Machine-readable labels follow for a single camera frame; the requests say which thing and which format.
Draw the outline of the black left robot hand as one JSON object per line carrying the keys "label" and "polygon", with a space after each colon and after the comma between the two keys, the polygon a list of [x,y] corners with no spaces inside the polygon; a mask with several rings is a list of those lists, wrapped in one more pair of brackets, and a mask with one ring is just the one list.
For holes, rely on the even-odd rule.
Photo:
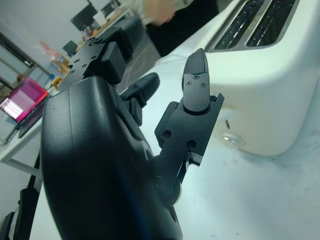
{"label": "black left robot hand", "polygon": [[122,94],[144,27],[130,17],[84,42],[43,110],[40,166],[48,205],[64,240],[181,240],[174,204],[189,165],[199,166],[224,97],[210,94],[202,48],[186,61],[183,96],[156,129],[153,155],[142,108],[160,79],[148,74]]}

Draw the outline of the person's bare hand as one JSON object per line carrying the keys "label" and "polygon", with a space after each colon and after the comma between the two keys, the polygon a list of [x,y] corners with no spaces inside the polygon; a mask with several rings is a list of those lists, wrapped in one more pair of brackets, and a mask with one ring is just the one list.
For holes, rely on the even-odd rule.
{"label": "person's bare hand", "polygon": [[144,16],[156,25],[169,22],[175,15],[174,0],[144,0]]}

